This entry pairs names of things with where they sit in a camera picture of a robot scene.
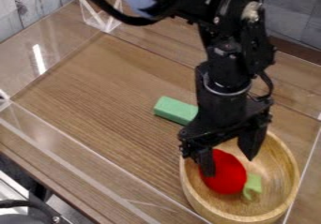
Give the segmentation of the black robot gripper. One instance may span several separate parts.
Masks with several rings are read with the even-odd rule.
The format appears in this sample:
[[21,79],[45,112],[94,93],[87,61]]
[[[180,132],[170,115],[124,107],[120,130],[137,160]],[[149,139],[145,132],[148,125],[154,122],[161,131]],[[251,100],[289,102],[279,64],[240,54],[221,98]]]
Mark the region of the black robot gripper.
[[215,177],[212,148],[237,139],[248,160],[260,152],[272,122],[272,96],[249,97],[252,81],[236,89],[225,89],[215,82],[210,67],[202,63],[194,70],[198,113],[180,131],[184,158],[198,159],[206,177]]

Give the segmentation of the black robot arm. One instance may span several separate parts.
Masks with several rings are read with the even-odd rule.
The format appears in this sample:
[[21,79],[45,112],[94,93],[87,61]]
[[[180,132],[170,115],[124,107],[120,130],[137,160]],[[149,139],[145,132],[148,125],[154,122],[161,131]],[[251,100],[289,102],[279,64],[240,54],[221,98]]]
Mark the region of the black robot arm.
[[182,157],[202,173],[217,173],[212,149],[236,138],[248,159],[261,149],[272,121],[272,94],[255,97],[252,80],[273,82],[267,68],[276,48],[265,26],[264,0],[91,0],[118,21],[136,26],[180,17],[198,26],[208,60],[194,69],[197,115],[180,132]]

